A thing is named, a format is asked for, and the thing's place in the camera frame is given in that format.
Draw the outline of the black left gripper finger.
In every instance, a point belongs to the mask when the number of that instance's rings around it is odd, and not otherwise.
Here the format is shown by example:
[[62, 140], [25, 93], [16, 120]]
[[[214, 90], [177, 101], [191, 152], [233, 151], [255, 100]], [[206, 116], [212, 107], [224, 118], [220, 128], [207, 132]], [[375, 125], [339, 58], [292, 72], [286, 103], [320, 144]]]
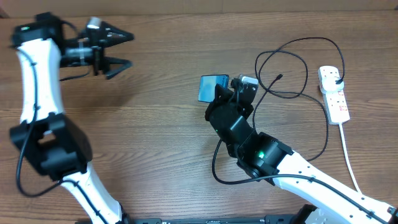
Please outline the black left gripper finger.
[[130, 60], [105, 57], [102, 65], [102, 72], [105, 78], [110, 80], [130, 67], [132, 67], [132, 62]]
[[134, 40], [134, 34], [103, 21], [101, 23], [101, 43], [105, 47], [122, 44]]

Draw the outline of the Samsung Galaxy smartphone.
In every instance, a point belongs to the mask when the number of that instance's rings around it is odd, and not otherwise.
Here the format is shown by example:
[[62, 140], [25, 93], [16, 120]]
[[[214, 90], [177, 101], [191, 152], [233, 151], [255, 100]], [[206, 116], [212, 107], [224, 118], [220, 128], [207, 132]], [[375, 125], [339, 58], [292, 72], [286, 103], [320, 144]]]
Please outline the Samsung Galaxy smartphone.
[[215, 99], [215, 88], [221, 85], [227, 88], [229, 83], [229, 75], [203, 75], [200, 78], [200, 86], [198, 91], [198, 101], [211, 103]]

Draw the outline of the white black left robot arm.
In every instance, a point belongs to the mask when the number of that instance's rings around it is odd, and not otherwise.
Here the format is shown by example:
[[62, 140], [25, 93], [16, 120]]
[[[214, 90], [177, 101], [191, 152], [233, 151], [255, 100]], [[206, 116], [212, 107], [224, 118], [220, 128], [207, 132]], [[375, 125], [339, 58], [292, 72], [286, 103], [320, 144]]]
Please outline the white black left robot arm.
[[23, 108], [19, 125], [10, 129], [11, 141], [19, 159], [50, 177], [55, 187], [69, 191], [91, 223], [131, 223], [94, 170], [87, 135], [65, 114], [59, 71], [87, 67], [90, 73], [112, 79], [132, 63], [107, 57], [105, 50], [132, 41], [134, 35], [92, 17], [76, 37], [67, 39], [64, 25], [46, 12], [14, 29], [11, 39], [22, 70]]

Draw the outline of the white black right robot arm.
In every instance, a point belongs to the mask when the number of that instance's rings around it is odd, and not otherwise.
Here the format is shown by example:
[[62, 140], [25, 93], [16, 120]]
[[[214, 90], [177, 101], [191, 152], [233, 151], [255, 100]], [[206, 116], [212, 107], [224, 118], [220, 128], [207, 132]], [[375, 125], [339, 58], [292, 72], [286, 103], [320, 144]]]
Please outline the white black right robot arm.
[[367, 197], [312, 166], [280, 140], [258, 133], [247, 118], [253, 112], [255, 87], [241, 85], [229, 90], [215, 86], [215, 96], [205, 112], [228, 154], [237, 160], [248, 179], [234, 184], [265, 180], [310, 202], [309, 215], [326, 215], [335, 223], [397, 223], [397, 208]]

